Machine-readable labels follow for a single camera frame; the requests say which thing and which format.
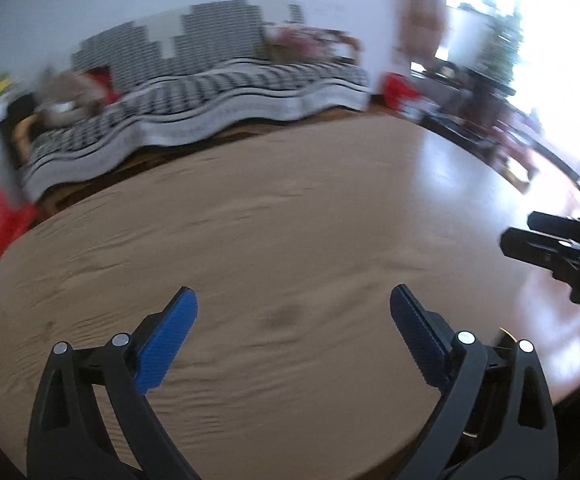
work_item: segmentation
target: blue gripper pad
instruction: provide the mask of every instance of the blue gripper pad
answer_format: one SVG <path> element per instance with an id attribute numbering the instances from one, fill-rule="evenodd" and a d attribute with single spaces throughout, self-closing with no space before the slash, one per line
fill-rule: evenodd
<path id="1" fill-rule="evenodd" d="M 390 295 L 390 312 L 425 382 L 441 393 L 450 384 L 449 355 L 454 331 L 435 312 L 428 312 L 406 285 Z"/>
<path id="2" fill-rule="evenodd" d="M 138 353 L 134 383 L 142 395 L 161 386 L 174 357 L 196 319 L 196 294 L 189 288 L 168 305 L 163 319 Z"/>

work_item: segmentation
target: sofa backrest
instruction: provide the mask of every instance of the sofa backrest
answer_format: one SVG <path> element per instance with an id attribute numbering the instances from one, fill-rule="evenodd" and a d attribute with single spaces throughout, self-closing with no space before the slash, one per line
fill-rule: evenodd
<path id="1" fill-rule="evenodd" d="M 148 79 L 210 70 L 236 57 L 266 59 L 264 23 L 302 23 L 290 0 L 231 0 L 169 10 L 123 23 L 81 42 L 74 70 L 108 66 L 117 91 Z"/>

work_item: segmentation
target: ribbed blue pad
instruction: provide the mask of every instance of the ribbed blue pad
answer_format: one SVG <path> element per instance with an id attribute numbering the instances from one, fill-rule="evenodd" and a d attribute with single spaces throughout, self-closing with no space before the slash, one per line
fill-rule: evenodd
<path id="1" fill-rule="evenodd" d="M 196 294 L 188 289 L 177 299 L 154 330 L 138 355 L 138 371 L 134 378 L 142 395 L 161 386 L 183 340 L 196 319 Z"/>
<path id="2" fill-rule="evenodd" d="M 425 382 L 441 392 L 450 384 L 450 342 L 405 285 L 392 290 L 390 312 Z"/>

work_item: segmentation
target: wooden table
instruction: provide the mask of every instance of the wooden table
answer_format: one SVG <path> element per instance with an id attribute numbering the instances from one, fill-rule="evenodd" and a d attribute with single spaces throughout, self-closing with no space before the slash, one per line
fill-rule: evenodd
<path id="1" fill-rule="evenodd" d="M 390 318 L 398 283 L 484 342 L 499 326 L 534 341 L 559 399 L 580 380 L 580 306 L 498 248 L 533 208 L 580 214 L 580 201 L 523 197 L 388 116 L 289 128 L 124 181 L 0 263 L 0 444 L 24 466 L 56 341 L 103 344 L 182 285 L 199 316 L 148 399 L 205 480 L 353 478 L 417 433 L 438 393 Z"/>

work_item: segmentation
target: black and white striped fabric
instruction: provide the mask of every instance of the black and white striped fabric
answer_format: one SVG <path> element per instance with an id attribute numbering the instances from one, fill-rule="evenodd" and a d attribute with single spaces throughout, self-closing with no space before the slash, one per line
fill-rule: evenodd
<path id="1" fill-rule="evenodd" d="M 35 139 L 22 168 L 24 190 L 36 201 L 51 186 L 112 170 L 142 146 L 198 142 L 245 119 L 294 121 L 335 106 L 365 110 L 367 85 L 366 73 L 351 64 L 256 59 L 153 78 L 101 115 Z"/>

